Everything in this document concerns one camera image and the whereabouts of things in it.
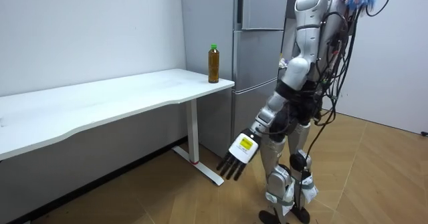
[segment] refrigerator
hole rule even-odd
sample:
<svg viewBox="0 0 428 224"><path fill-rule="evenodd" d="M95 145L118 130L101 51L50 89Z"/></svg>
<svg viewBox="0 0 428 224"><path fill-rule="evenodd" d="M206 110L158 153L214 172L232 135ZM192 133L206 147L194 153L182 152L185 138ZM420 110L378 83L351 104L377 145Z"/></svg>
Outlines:
<svg viewBox="0 0 428 224"><path fill-rule="evenodd" d="M181 1L187 69L207 74L216 43L219 77L235 82L197 100L199 142L224 156L276 88L287 0Z"/></svg>

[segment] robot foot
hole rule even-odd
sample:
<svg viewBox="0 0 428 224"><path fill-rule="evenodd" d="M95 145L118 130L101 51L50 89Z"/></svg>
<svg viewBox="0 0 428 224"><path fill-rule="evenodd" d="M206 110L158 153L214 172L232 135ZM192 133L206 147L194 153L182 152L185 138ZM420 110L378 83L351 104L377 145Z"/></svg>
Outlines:
<svg viewBox="0 0 428 224"><path fill-rule="evenodd" d="M299 219L299 221L303 224L309 224L310 215L309 212L302 207L301 209L297 208L296 205L293 206L292 213Z"/></svg>
<svg viewBox="0 0 428 224"><path fill-rule="evenodd" d="M278 214L276 213L276 211L275 211L275 215L267 211L260 211L259 219L263 224L281 224L280 220L278 219Z"/></svg>

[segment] wooden floor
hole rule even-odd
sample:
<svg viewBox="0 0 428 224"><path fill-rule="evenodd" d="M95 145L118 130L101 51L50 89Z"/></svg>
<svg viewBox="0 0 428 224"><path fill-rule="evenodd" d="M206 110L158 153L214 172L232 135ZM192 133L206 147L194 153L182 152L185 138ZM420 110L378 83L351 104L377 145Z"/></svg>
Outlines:
<svg viewBox="0 0 428 224"><path fill-rule="evenodd" d="M428 138L338 116L311 157L320 190L307 206L311 223L428 223ZM215 169L219 158L201 147L201 160ZM239 181L216 187L169 151L33 223L253 224L271 210L264 191L260 156Z"/></svg>

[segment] robot leg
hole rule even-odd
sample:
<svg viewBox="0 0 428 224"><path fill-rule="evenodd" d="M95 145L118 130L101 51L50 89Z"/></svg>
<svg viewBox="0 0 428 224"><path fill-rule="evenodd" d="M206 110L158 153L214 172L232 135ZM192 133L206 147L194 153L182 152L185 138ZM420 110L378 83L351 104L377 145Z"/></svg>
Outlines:
<svg viewBox="0 0 428 224"><path fill-rule="evenodd" d="M269 137L262 138L260 156L266 175L266 199L273 206L275 215L261 211L260 220L265 224L286 224L286 214L294 205L294 180L291 171L279 159L286 144L286 129L289 120L289 108L283 108L272 123Z"/></svg>
<svg viewBox="0 0 428 224"><path fill-rule="evenodd" d="M292 213L305 224L310 222L310 215L304 205L306 202L309 203L318 193L310 172L312 159L309 156L306 160L306 153L303 151L303 146L308 139L309 129L310 123L306 125L297 124L294 131L288 136L291 174L296 182L294 188L294 200L296 203L293 206ZM300 181L302 179L302 191L300 191Z"/></svg>
<svg viewBox="0 0 428 224"><path fill-rule="evenodd" d="M263 140L263 142L260 155L267 181L265 196L273 203L275 216L261 211L259 218L266 224L286 224L286 214L294 206L294 180L291 178L289 168L278 163L286 138L284 137L281 142L275 142L272 139Z"/></svg>

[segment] white desk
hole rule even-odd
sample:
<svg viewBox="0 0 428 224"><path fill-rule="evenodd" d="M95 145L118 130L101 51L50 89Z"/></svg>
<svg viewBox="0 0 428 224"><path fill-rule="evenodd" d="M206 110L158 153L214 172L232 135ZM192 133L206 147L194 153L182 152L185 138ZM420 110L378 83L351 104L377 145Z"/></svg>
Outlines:
<svg viewBox="0 0 428 224"><path fill-rule="evenodd" d="M208 76L186 70L165 70L0 97L0 160L121 118L186 102L189 154L180 147L174 151L221 185L223 179L199 162L196 99L233 85L229 80L210 84Z"/></svg>

